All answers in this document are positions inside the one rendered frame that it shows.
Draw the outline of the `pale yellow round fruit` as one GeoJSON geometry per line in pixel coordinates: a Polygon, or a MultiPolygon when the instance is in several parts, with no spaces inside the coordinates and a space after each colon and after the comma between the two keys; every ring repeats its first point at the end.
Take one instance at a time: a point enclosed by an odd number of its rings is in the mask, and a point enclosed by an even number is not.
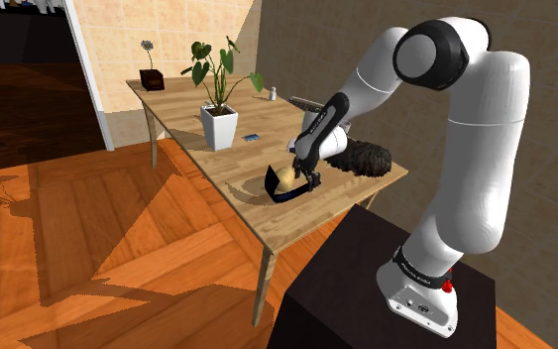
{"type": "Polygon", "coordinates": [[[295,188],[295,170],[292,167],[283,167],[276,172],[279,184],[278,192],[288,192],[295,188]]]}

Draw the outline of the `black bowl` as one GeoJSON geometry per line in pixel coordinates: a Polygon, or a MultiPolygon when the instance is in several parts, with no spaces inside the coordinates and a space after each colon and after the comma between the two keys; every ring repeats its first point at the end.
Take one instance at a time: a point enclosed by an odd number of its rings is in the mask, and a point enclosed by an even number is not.
{"type": "Polygon", "coordinates": [[[306,192],[309,192],[309,190],[307,189],[307,183],[299,187],[295,187],[293,190],[288,192],[278,192],[278,184],[279,179],[277,178],[276,172],[272,167],[268,167],[267,173],[265,175],[265,190],[274,203],[287,202],[303,195],[306,192]]]}

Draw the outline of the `black furry object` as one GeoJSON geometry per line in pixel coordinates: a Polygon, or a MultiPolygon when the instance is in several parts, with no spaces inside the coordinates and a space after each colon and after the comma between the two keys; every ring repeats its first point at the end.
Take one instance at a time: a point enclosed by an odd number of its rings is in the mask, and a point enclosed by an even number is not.
{"type": "Polygon", "coordinates": [[[379,145],[348,139],[346,149],[325,160],[331,167],[354,176],[379,177],[391,171],[391,153],[379,145]]]}

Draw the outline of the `wooden table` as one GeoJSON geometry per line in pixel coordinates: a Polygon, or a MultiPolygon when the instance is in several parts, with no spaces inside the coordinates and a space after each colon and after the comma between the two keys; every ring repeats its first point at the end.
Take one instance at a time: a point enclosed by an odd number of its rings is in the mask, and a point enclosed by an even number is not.
{"type": "Polygon", "coordinates": [[[172,77],[165,89],[147,91],[140,80],[129,87],[141,100],[150,124],[160,123],[220,192],[263,246],[252,323],[259,324],[279,252],[353,205],[371,202],[378,192],[407,174],[392,165],[382,177],[354,176],[320,162],[321,184],[310,193],[286,203],[274,203],[264,188],[268,167],[291,165],[287,140],[300,130],[303,113],[278,98],[270,101],[246,84],[236,87],[228,103],[239,114],[231,148],[212,151],[199,121],[207,94],[189,77],[172,77]],[[261,139],[246,142],[243,136],[261,139]]]}

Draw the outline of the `grey remote control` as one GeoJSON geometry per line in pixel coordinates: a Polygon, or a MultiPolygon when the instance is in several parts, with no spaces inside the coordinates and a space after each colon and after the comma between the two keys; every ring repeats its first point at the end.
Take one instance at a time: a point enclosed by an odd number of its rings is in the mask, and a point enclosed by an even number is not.
{"type": "Polygon", "coordinates": [[[319,112],[323,108],[323,104],[303,99],[297,96],[291,96],[288,102],[303,111],[319,112]]]}

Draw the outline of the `green plant in white pot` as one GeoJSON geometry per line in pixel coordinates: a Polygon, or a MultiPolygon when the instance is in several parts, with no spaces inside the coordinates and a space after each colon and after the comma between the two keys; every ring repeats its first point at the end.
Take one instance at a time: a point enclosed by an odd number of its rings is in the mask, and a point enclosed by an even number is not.
{"type": "Polygon", "coordinates": [[[200,108],[200,118],[206,143],[212,151],[228,149],[233,144],[239,114],[227,101],[235,87],[245,80],[249,80],[258,93],[264,87],[262,75],[250,72],[228,88],[227,77],[234,72],[234,53],[240,50],[229,37],[226,42],[228,48],[218,51],[218,63],[211,57],[211,45],[194,42],[191,45],[191,66],[180,72],[181,75],[189,73],[194,86],[202,85],[207,92],[210,104],[200,108]]]}

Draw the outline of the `dark robot stand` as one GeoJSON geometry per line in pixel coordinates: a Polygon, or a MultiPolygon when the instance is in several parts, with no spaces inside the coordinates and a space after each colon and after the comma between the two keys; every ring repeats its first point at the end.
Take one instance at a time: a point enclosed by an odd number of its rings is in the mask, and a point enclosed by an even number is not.
{"type": "Polygon", "coordinates": [[[443,338],[393,313],[377,269],[407,232],[355,205],[286,290],[267,349],[497,349],[493,279],[457,263],[458,328],[443,338]]]}

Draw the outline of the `flower in dark brown pot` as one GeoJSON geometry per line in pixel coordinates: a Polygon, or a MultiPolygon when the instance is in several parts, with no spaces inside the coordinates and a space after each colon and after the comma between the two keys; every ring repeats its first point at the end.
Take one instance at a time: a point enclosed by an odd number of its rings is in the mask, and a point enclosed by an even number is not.
{"type": "Polygon", "coordinates": [[[150,67],[148,69],[140,70],[140,78],[142,86],[147,91],[160,91],[165,89],[165,82],[163,74],[154,68],[154,61],[151,51],[154,49],[154,44],[149,40],[141,40],[141,48],[147,53],[150,67]]]}

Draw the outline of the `dark cabinet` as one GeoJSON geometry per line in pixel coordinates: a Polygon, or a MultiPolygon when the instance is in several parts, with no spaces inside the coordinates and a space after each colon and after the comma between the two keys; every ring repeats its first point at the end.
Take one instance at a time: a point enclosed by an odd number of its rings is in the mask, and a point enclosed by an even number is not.
{"type": "Polygon", "coordinates": [[[0,64],[79,62],[65,9],[52,0],[0,0],[0,64]]]}

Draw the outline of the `white door frame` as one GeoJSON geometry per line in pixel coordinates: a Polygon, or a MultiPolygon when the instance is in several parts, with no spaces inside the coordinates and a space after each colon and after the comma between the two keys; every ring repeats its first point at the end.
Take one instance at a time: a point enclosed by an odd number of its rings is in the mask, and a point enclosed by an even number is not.
{"type": "Polygon", "coordinates": [[[74,7],[73,0],[62,0],[66,18],[72,31],[72,37],[76,46],[76,50],[80,59],[81,67],[88,86],[92,105],[96,113],[96,118],[104,141],[105,149],[113,151],[115,149],[113,140],[109,131],[107,118],[105,116],[104,107],[101,102],[100,94],[97,88],[96,79],[89,58],[89,53],[83,38],[82,30],[74,7]]]}

